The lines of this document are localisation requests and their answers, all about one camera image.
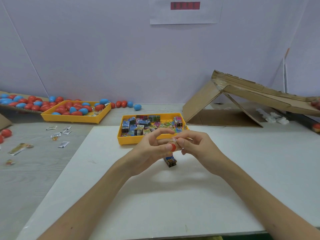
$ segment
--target forearm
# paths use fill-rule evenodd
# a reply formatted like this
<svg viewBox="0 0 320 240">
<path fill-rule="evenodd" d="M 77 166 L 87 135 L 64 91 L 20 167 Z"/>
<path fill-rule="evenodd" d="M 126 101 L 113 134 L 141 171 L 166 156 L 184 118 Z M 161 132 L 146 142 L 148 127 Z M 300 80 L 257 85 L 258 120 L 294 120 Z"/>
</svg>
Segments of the forearm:
<svg viewBox="0 0 320 240">
<path fill-rule="evenodd" d="M 233 162 L 222 178 L 275 240 L 320 239 L 319 230 L 282 204 Z"/>
<path fill-rule="evenodd" d="M 119 160 L 38 240 L 88 239 L 112 200 L 130 178 Z"/>
</svg>

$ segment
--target white wall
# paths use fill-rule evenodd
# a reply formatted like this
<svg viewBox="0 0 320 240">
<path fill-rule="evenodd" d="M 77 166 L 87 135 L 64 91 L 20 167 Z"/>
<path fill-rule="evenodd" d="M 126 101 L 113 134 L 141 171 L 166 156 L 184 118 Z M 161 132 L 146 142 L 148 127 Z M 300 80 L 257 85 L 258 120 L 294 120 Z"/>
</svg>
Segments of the white wall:
<svg viewBox="0 0 320 240">
<path fill-rule="evenodd" d="M 3 0 L 49 95 L 186 102 L 214 69 L 270 85 L 308 0 L 224 0 L 219 24 L 149 24 L 148 0 Z"/>
<path fill-rule="evenodd" d="M 47 96 L 1 0 L 0 91 Z"/>
<path fill-rule="evenodd" d="M 309 0 L 286 58 L 288 92 L 320 96 L 320 0 Z"/>
</svg>

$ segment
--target person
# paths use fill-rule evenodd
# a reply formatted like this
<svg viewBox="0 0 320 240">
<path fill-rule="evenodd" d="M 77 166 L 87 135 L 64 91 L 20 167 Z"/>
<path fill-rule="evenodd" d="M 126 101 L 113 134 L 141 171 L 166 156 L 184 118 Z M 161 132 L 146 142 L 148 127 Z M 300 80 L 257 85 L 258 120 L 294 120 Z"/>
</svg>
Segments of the person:
<svg viewBox="0 0 320 240">
<path fill-rule="evenodd" d="M 171 129 L 159 128 L 144 136 L 38 240 L 88 239 L 126 181 L 148 169 L 157 160 L 172 155 L 172 145 L 167 144 L 169 139 L 157 140 L 157 137 L 173 133 Z M 193 155 L 210 173 L 220 176 L 232 187 L 274 239 L 320 239 L 319 230 L 282 204 L 227 158 L 208 134 L 184 130 L 175 138 L 182 147 L 183 155 Z"/>
</svg>

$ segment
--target paper sign on wall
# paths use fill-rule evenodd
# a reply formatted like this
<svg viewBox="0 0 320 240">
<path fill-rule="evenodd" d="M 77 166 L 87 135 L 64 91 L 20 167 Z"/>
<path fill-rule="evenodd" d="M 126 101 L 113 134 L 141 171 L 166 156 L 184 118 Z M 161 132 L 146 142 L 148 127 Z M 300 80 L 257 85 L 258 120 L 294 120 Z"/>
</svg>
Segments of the paper sign on wall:
<svg viewBox="0 0 320 240">
<path fill-rule="evenodd" d="M 149 0 L 150 24 L 216 24 L 223 0 Z"/>
</svg>

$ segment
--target yellow tray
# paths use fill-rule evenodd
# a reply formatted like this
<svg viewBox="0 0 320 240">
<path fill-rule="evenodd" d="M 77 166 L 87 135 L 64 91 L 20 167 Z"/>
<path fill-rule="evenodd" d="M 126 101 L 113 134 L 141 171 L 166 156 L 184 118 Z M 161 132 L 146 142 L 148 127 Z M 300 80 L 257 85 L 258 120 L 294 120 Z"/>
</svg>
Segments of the yellow tray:
<svg viewBox="0 0 320 240">
<path fill-rule="evenodd" d="M 111 103 L 108 104 L 97 116 L 90 116 L 93 115 L 94 112 L 89 112 L 86 115 L 79 116 L 79 115 L 54 115 L 52 114 L 59 106 L 65 104 L 66 102 L 73 102 L 73 103 L 89 103 L 92 107 L 94 107 L 95 103 L 98 102 L 91 102 L 91 101 L 62 101 L 61 103 L 55 105 L 51 109 L 43 112 L 41 114 L 42 118 L 45 121 L 65 121 L 65 122 L 83 122 L 83 123 L 96 123 L 99 124 L 100 121 L 103 119 L 104 116 L 111 110 Z"/>
<path fill-rule="evenodd" d="M 184 128 L 184 130 L 188 130 L 188 126 L 186 125 L 186 122 L 184 121 L 181 113 L 152 113 L 152 114 L 138 114 L 138 115 L 160 115 L 160 122 L 167 122 L 167 121 L 172 121 L 172 119 L 175 116 L 179 116 L 182 118 L 182 128 Z M 131 117 L 136 117 L 137 114 L 135 115 L 124 115 L 122 116 L 122 120 L 121 120 L 121 124 L 120 124 L 120 128 L 118 131 L 118 142 L 120 145 L 126 145 L 126 144 L 138 144 L 143 136 L 121 136 L 121 129 L 122 129 L 122 121 L 124 119 L 130 119 Z M 177 133 L 175 134 L 162 134 L 160 136 L 157 137 L 157 139 L 164 139 L 164 138 L 171 138 L 173 136 L 177 135 Z"/>
</svg>

